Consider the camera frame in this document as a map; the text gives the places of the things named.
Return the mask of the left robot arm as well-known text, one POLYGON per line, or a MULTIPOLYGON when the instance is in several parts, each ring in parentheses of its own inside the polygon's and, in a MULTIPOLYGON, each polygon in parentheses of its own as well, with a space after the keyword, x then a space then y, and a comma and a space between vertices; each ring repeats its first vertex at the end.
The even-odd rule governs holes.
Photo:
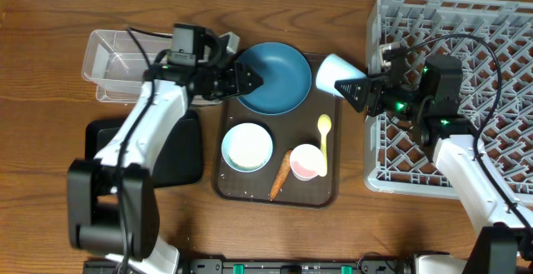
POLYGON ((174 273, 179 251, 159 235, 151 178, 158 156, 193 97, 240 97, 263 80, 242 62, 154 62, 144 77, 142 94, 113 139, 92 160, 76 159, 68 168, 68 235, 72 247, 116 257, 121 273, 174 273))

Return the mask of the light blue cup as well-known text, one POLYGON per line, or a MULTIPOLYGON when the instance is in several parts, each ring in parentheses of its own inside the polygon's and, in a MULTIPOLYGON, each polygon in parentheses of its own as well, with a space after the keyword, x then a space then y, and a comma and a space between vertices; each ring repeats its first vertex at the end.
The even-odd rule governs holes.
POLYGON ((340 97, 335 89, 337 80, 364 78, 366 74, 352 66, 336 54, 328 55, 321 63, 316 74, 316 87, 326 93, 340 97))

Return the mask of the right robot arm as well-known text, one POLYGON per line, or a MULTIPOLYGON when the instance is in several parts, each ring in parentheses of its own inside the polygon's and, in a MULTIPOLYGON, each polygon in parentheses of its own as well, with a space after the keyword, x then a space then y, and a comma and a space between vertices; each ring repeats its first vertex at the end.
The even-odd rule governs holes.
POLYGON ((391 112, 411 123, 411 135, 427 159, 447 178, 475 229, 466 260, 438 252, 417 253, 398 273, 530 273, 517 266, 532 260, 532 211, 520 202, 491 162, 481 132, 458 112, 461 61, 450 55, 426 58, 419 85, 402 83, 406 48, 383 52, 385 71, 337 79, 334 88, 358 112, 391 112))

